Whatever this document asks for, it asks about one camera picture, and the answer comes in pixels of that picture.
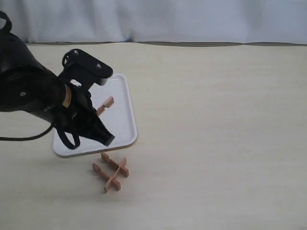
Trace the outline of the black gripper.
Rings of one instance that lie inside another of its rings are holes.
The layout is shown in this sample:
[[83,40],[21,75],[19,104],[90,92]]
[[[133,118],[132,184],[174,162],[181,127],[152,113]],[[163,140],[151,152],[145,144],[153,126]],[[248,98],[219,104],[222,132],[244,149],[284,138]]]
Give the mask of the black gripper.
[[74,139],[94,139],[105,146],[112,143],[115,136],[99,119],[87,85],[56,82],[51,89],[51,124],[61,139],[67,139],[66,133],[69,133]]

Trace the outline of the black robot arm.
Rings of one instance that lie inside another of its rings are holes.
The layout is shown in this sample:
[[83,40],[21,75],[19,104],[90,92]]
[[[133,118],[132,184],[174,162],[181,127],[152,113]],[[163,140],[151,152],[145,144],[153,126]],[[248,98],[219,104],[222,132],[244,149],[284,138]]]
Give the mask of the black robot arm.
[[24,111],[56,129],[62,143],[73,150],[88,138],[108,146],[114,139],[91,100],[93,84],[104,85],[113,75],[107,64],[73,49],[55,75],[39,63],[12,33],[0,35],[0,110]]

